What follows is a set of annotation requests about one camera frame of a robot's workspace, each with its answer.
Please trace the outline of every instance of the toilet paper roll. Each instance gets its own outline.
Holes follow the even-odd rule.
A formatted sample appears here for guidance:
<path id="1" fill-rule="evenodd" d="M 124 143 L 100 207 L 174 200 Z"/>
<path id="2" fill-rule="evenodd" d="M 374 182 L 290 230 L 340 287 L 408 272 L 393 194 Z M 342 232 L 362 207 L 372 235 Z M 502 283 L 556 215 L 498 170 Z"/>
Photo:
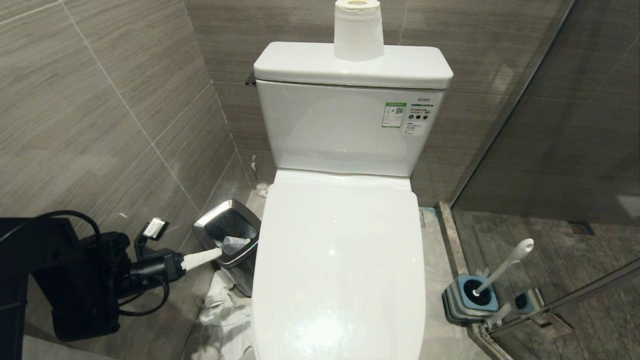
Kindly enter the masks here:
<path id="1" fill-rule="evenodd" d="M 333 30 L 333 54 L 338 59 L 367 61 L 385 54 L 377 0 L 336 1 Z"/>

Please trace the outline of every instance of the floor drain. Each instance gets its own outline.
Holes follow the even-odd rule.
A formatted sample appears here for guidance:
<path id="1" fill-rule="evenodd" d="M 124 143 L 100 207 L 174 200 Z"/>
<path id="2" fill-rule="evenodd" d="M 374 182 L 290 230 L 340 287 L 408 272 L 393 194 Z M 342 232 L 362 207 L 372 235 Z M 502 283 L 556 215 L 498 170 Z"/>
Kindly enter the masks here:
<path id="1" fill-rule="evenodd" d="M 571 226 L 571 230 L 574 234 L 577 235 L 595 235 L 596 233 L 593 231 L 591 225 L 589 225 L 586 221 L 567 221 L 569 226 Z"/>

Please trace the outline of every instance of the toilet brush handle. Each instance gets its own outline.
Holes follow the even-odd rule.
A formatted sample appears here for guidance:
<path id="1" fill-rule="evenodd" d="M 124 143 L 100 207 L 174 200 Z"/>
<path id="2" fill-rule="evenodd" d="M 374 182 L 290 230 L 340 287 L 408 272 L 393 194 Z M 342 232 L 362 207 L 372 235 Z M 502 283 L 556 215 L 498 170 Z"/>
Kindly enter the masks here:
<path id="1" fill-rule="evenodd" d="M 489 276 L 489 279 L 487 279 L 482 285 L 480 285 L 480 287 L 478 289 L 474 290 L 474 295 L 475 296 L 480 295 L 480 293 L 484 289 L 488 288 L 491 284 L 493 284 L 493 282 L 496 279 L 498 279 L 498 277 L 500 277 L 502 274 L 504 274 L 504 272 L 507 271 L 507 269 L 511 265 L 519 262 L 520 260 L 524 259 L 524 257 L 529 255 L 531 250 L 533 250 L 533 239 L 524 239 L 524 240 L 522 240 L 515 247 L 515 249 L 513 249 L 513 251 L 511 251 L 511 253 L 509 254 L 509 257 L 507 258 L 507 260 L 505 260 L 505 262 L 503 262 L 500 265 L 500 267 L 498 267 L 498 269 L 496 269 L 496 271 L 494 271 L 493 274 L 491 274 L 491 276 Z"/>

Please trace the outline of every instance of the black wire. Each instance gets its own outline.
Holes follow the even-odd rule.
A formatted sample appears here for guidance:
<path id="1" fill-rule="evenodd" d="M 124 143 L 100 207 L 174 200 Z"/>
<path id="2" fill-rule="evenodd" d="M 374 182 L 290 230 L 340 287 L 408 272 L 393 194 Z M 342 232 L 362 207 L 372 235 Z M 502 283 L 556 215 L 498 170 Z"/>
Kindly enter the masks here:
<path id="1" fill-rule="evenodd" d="M 142 311 L 139 313 L 135 311 L 118 310 L 118 314 L 124 315 L 124 316 L 145 316 L 145 315 L 155 313 L 156 311 L 160 310 L 161 307 L 164 306 L 167 299 L 169 299 L 169 284 L 167 284 L 166 281 L 164 281 L 163 277 L 161 277 L 160 275 L 153 275 L 152 277 L 156 278 L 162 284 L 163 296 L 162 296 L 162 301 L 160 302 L 160 305 L 154 307 L 151 310 Z"/>
<path id="2" fill-rule="evenodd" d="M 137 298 L 141 297 L 145 292 L 146 292 L 146 291 L 143 291 L 143 292 L 141 292 L 141 293 L 137 294 L 136 296 L 134 296 L 134 297 L 132 297 L 132 298 L 130 298 L 130 299 L 127 299 L 127 300 L 125 300 L 125 301 L 123 301 L 123 302 L 119 302 L 119 303 L 118 303 L 118 306 L 123 306 L 123 305 L 126 305 L 126 304 L 128 304 L 128 303 L 132 302 L 133 300 L 136 300 Z"/>
<path id="3" fill-rule="evenodd" d="M 52 211 L 50 213 L 44 213 L 42 215 L 38 215 L 37 217 L 34 218 L 30 218 L 29 220 L 23 222 L 22 224 L 14 227 L 11 231 L 9 231 L 8 233 L 6 233 L 2 238 L 0 238 L 0 243 L 2 241 L 5 241 L 6 239 L 8 239 L 9 237 L 11 237 L 12 235 L 14 235 L 17 231 L 20 231 L 21 229 L 25 228 L 27 225 L 31 225 L 34 222 L 38 222 L 42 219 L 45 218 L 52 218 L 52 217 L 60 217 L 63 215 L 68 215 L 68 216 L 72 216 L 72 217 L 77 217 L 77 218 L 81 218 L 82 220 L 86 221 L 89 223 L 89 225 L 91 225 L 91 227 L 93 228 L 93 232 L 95 233 L 95 241 L 98 245 L 100 245 L 100 229 L 98 228 L 98 224 L 95 223 L 95 221 L 93 221 L 92 218 L 90 218 L 89 216 L 79 212 L 79 211 L 74 211 L 74 210 L 57 210 L 57 211 Z"/>

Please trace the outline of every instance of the toilet seat lid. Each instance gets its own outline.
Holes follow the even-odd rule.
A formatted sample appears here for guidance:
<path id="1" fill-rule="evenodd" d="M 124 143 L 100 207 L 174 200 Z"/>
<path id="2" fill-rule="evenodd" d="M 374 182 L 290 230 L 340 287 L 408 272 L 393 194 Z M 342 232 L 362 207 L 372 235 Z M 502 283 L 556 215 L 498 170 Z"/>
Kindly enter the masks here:
<path id="1" fill-rule="evenodd" d="M 425 308 L 411 191 L 269 189 L 253 282 L 258 359 L 414 360 Z"/>

